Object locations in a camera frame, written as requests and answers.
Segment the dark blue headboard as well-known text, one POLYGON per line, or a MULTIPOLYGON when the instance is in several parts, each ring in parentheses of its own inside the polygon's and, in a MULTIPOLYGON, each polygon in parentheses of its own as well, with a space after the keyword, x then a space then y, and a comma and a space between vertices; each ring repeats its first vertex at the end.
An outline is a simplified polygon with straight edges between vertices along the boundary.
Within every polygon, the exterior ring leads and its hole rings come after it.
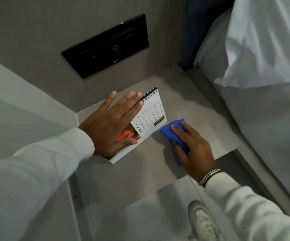
POLYGON ((196 54, 212 23, 223 12, 233 7, 235 0, 187 0, 181 57, 183 71, 193 67, 196 54))

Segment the black wall control panel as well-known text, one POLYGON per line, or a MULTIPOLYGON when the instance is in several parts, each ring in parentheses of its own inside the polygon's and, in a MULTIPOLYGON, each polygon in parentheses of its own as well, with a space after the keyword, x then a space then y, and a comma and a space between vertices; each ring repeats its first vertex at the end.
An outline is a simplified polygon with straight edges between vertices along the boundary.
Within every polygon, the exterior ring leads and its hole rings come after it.
POLYGON ((61 52, 82 79, 86 79, 149 47, 146 15, 124 21, 61 52))

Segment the white sneaker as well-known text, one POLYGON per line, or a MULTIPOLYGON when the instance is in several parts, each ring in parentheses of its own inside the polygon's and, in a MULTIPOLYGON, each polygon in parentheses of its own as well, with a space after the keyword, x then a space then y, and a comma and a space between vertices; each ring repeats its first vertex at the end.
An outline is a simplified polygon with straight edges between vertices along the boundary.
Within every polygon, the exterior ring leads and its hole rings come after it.
POLYGON ((188 217, 197 241, 224 241, 222 232, 204 203, 200 201, 190 202, 188 217))

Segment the white pillow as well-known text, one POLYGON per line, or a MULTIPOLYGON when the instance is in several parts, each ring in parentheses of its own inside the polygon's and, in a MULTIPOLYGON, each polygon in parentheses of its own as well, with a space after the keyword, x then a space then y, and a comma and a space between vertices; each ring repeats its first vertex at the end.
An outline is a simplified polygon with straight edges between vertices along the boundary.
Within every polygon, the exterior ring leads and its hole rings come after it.
POLYGON ((215 83, 257 88, 290 83, 290 0, 235 0, 225 37, 228 67, 215 83))

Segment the person's left forearm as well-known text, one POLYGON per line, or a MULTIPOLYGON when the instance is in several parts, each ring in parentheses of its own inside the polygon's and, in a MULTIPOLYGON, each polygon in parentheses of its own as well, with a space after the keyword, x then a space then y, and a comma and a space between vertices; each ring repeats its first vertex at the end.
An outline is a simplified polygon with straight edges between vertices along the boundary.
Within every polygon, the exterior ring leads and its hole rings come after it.
POLYGON ((0 160, 0 241, 19 241, 54 192, 94 151, 91 138, 73 128, 0 160))

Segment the person's right forearm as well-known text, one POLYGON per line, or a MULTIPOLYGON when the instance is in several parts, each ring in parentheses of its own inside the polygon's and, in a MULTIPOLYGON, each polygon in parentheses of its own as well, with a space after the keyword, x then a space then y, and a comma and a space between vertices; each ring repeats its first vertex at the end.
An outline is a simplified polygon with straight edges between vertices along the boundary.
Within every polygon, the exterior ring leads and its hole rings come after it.
POLYGON ((205 192, 220 206, 241 240, 290 241, 290 216, 227 173, 213 175, 205 192))

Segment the person's right hand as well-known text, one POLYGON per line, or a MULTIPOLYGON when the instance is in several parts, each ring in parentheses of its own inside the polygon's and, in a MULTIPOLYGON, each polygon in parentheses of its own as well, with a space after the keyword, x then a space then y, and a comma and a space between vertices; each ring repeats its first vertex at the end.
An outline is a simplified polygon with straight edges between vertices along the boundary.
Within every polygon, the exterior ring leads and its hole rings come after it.
POLYGON ((198 138, 193 138, 186 131, 171 126, 171 130, 187 144, 188 154, 177 154, 179 161, 187 174, 198 183, 212 170, 216 169, 215 159, 212 155, 210 144, 198 133, 198 138))

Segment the white bed sheet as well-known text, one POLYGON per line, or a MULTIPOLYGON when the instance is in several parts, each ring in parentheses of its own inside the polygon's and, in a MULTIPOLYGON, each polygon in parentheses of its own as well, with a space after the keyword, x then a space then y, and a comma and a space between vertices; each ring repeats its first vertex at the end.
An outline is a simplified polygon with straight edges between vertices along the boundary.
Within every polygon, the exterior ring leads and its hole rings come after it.
POLYGON ((194 65, 224 100, 241 133, 290 195, 290 84, 239 89, 214 83, 228 66, 225 36, 232 8, 211 25, 194 65))

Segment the person's left hand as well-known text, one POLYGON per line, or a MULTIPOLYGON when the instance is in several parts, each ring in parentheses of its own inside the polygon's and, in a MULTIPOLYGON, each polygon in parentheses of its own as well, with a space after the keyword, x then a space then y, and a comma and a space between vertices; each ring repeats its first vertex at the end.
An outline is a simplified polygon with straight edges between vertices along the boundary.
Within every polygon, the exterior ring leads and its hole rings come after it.
POLYGON ((94 111, 80 125, 79 129, 84 131, 94 143, 93 155, 114 156, 122 149, 115 148, 115 140, 134 118, 120 118, 120 100, 109 107, 114 115, 98 115, 98 109, 94 111))

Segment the blue cleaning cloth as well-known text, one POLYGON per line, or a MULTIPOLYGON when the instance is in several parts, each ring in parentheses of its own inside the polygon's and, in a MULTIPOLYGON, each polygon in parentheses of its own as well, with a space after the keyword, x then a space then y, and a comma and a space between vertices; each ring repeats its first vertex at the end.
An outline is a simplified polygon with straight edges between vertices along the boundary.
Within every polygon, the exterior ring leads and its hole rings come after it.
POLYGON ((183 142, 172 130, 171 130, 171 126, 174 125, 176 128, 179 128, 180 130, 182 131, 185 131, 184 130, 184 127, 182 126, 181 122, 185 122, 184 119, 180 119, 180 120, 175 120, 175 121, 172 121, 170 122, 169 124, 163 126, 161 129, 160 129, 160 133, 166 137, 171 145, 172 145, 172 148, 173 148, 173 151, 174 151, 174 156, 175 156, 175 161, 177 163, 178 166, 181 165, 181 162, 179 161, 179 158, 178 156, 176 155, 175 153, 175 147, 173 145, 173 143, 176 143, 178 145, 180 145, 180 147, 182 148, 182 150, 185 152, 185 154, 188 154, 190 149, 189 147, 187 146, 187 144, 185 142, 183 142))

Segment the white spiral desk calendar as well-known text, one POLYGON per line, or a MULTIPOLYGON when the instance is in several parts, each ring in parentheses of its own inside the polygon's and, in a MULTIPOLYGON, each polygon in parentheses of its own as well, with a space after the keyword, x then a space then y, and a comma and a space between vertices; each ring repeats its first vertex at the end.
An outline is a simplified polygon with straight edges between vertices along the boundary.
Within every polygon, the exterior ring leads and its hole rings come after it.
POLYGON ((112 164, 122 159, 167 122, 157 87, 148 91, 141 101, 144 103, 142 109, 115 140, 115 142, 120 142, 126 138, 134 138, 138 143, 125 147, 114 156, 102 156, 112 164))

